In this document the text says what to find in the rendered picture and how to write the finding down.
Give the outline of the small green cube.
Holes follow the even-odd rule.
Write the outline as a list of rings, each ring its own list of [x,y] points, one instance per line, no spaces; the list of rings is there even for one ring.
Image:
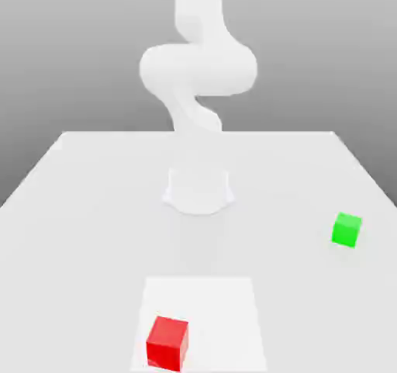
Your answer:
[[[339,212],[333,225],[331,241],[345,247],[355,248],[361,224],[361,217]]]

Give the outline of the small red cube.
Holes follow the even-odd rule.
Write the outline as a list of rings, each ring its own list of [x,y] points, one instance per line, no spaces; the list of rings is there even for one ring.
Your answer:
[[[188,321],[157,316],[146,340],[151,367],[180,372],[189,345]]]

